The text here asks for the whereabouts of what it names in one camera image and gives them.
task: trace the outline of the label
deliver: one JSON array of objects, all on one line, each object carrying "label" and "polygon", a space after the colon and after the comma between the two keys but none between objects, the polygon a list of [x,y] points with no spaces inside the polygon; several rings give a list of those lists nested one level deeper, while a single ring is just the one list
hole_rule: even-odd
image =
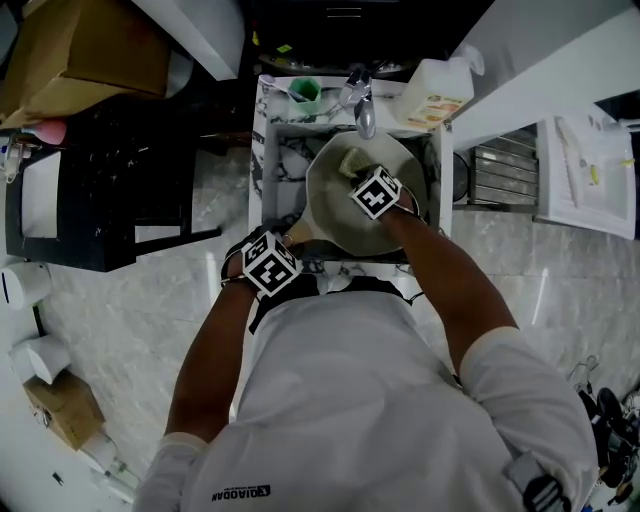
[{"label": "label", "polygon": [[421,128],[433,128],[451,114],[458,111],[467,100],[431,94],[422,102],[407,119],[407,121]]}]

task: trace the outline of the cardboard box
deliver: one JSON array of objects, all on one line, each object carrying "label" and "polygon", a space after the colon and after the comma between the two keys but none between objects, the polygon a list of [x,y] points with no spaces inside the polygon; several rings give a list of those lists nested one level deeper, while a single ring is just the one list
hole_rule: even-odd
[{"label": "cardboard box", "polygon": [[128,0],[47,0],[20,29],[0,128],[66,117],[120,93],[164,97],[166,37]]},{"label": "cardboard box", "polygon": [[33,377],[25,382],[24,390],[33,407],[47,418],[48,428],[74,450],[104,423],[89,385],[67,370],[52,385]]}]

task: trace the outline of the sink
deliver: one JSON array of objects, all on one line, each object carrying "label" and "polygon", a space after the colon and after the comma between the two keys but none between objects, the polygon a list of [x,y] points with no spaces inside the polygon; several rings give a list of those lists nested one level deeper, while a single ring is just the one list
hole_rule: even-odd
[{"label": "sink", "polygon": [[[292,79],[278,80],[286,87]],[[344,77],[314,79],[323,91],[319,113],[314,115],[297,112],[284,93],[258,85],[251,159],[250,229],[269,220],[293,224],[306,205],[306,171],[311,162],[336,134],[356,129],[353,115],[344,111],[338,101]],[[397,82],[373,81],[377,129],[398,140],[421,162],[429,196],[425,220],[450,235],[452,135],[445,126],[424,133],[398,125],[391,114],[391,105],[404,87],[405,84]],[[391,265],[407,262],[403,251],[361,259],[326,241],[308,242],[298,257],[303,261],[366,261]]]}]

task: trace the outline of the metal rack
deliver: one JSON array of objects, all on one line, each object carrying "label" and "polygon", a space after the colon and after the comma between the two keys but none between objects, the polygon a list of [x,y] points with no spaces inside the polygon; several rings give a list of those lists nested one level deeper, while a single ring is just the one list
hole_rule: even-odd
[{"label": "metal rack", "polygon": [[472,148],[468,159],[468,192],[456,209],[537,213],[536,135],[523,129],[497,137]]}]

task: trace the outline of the sponge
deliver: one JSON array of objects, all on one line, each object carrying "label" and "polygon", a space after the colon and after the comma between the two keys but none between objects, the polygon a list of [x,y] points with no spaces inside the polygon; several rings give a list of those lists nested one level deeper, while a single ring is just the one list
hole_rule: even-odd
[{"label": "sponge", "polygon": [[351,148],[342,160],[338,172],[349,179],[353,179],[358,177],[358,171],[373,164],[373,160],[364,151],[358,148]]}]

